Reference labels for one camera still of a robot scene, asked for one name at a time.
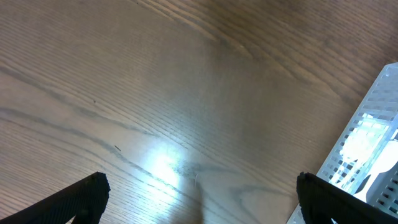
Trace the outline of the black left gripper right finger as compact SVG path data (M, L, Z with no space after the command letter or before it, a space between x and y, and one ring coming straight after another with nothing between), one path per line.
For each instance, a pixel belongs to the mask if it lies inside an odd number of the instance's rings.
M296 191L306 224L397 224L397 218L311 173L297 176Z

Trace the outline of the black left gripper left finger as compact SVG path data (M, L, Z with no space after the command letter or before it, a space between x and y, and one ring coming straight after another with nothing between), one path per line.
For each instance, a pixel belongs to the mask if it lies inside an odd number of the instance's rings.
M110 187L106 174L95 172L57 193L1 220L1 224L99 223Z

